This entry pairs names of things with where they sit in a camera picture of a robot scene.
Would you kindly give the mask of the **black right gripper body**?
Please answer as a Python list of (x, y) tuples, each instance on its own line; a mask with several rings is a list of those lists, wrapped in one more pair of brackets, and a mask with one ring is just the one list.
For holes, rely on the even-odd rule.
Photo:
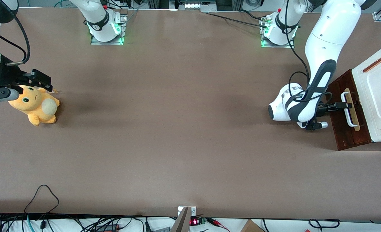
[(22, 71), (18, 66), (7, 66), (6, 63), (11, 62), (7, 57), (0, 59), (0, 88), (10, 88), (11, 86), (27, 85), (29, 79), (24, 76), (26, 72)]

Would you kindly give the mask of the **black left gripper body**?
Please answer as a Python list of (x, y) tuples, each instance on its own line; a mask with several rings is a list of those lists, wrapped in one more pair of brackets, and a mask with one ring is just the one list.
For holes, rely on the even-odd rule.
[(320, 102), (316, 110), (316, 117), (322, 117), (332, 111), (336, 110), (335, 104), (328, 104)]

